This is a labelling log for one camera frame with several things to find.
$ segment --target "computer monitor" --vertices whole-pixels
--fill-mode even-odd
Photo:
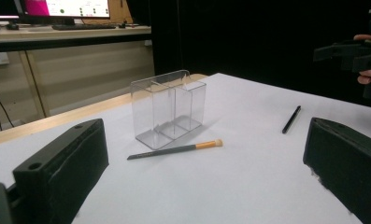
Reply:
[[[108,0],[21,0],[25,17],[64,19],[110,19]]]
[[[0,0],[0,21],[15,21],[18,18],[14,0]]]

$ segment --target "clear plastic box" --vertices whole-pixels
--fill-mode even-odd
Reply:
[[[159,149],[203,123],[206,83],[180,70],[131,83],[136,139]]]

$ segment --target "wooden desk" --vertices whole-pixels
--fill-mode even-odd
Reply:
[[[12,170],[68,128],[102,118],[109,166],[73,223],[361,224],[302,159],[313,117],[371,137],[370,107],[223,74],[200,81],[207,84],[203,126],[168,147],[217,138],[223,147],[127,161],[150,149],[136,141],[124,104],[1,143],[0,182],[13,184]]]
[[[0,30],[0,52],[53,49],[151,39],[148,26],[126,29],[56,31],[50,26]]]

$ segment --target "black curtain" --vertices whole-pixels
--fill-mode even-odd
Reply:
[[[368,33],[371,1],[150,1],[157,75],[225,73],[371,106],[340,60],[316,48]]]

